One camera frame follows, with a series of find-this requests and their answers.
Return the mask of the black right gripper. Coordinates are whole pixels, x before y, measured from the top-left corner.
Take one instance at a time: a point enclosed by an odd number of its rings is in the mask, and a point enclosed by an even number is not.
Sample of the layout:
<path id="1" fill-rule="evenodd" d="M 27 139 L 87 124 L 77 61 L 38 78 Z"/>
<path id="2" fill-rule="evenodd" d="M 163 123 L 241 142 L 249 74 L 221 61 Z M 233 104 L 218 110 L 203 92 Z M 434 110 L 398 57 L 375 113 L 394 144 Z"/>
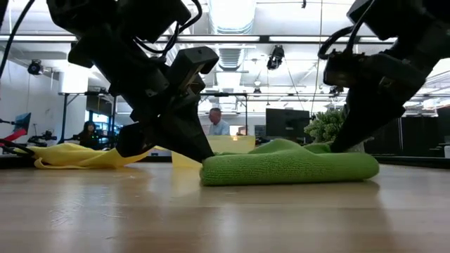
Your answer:
<path id="1" fill-rule="evenodd" d="M 332 152 L 364 152 L 364 142 L 377 130 L 404 114 L 403 104 L 428 76 L 428 43 L 398 40 L 377 54 L 351 49 L 327 52 L 323 82 L 348 88 L 345 120 L 331 144 Z M 380 108 L 370 102 L 383 102 Z"/>

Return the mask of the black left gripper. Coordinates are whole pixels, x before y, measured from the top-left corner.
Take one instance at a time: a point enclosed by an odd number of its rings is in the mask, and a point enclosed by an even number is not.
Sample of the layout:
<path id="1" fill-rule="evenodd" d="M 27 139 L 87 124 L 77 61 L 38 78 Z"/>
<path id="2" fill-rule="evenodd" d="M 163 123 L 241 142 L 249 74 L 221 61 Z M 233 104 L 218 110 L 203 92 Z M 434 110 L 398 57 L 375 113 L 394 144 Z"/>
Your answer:
<path id="1" fill-rule="evenodd" d="M 109 27 L 97 27 L 79 39 L 70 63 L 95 66 L 110 82 L 109 92 L 131 107 L 131 125 L 120 131 L 116 149 L 123 157 L 155 146 L 202 162 L 214 153 L 198 118 L 202 74 L 219 60 L 206 46 L 180 50 L 174 62 L 149 58 L 130 39 Z"/>

